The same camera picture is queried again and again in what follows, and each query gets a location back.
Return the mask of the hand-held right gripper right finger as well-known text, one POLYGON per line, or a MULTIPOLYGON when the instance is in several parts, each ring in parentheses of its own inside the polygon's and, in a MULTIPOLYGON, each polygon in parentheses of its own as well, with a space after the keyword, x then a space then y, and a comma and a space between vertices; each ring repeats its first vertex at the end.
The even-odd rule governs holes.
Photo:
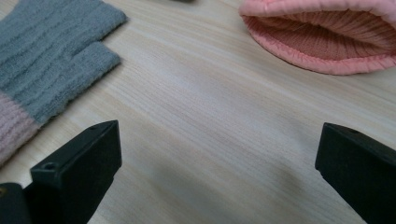
POLYGON ((367 224, 396 224, 396 150, 325 123, 315 168, 367 224))

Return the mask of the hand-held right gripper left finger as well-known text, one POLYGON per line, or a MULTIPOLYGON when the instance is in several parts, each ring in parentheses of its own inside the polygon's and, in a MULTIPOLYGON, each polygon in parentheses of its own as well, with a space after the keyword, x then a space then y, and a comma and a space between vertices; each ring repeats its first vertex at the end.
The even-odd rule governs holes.
POLYGON ((119 123, 93 125, 31 169, 34 224, 87 224, 121 167, 119 123))

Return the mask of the grey and pink knitted glove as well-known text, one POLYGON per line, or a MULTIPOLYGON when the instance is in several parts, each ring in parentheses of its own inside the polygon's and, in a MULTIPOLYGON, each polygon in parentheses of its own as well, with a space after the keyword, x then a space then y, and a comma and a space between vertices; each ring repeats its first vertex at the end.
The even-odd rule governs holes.
POLYGON ((0 166, 120 63, 102 39, 126 20, 103 0, 19 0, 0 20, 0 166))

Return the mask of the pink ski glove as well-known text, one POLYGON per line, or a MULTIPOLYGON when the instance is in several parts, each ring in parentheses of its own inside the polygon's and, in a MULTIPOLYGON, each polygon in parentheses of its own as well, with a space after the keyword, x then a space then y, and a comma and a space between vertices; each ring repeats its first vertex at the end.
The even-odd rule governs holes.
POLYGON ((244 0, 239 15, 276 57, 330 75, 396 66, 396 0, 244 0))

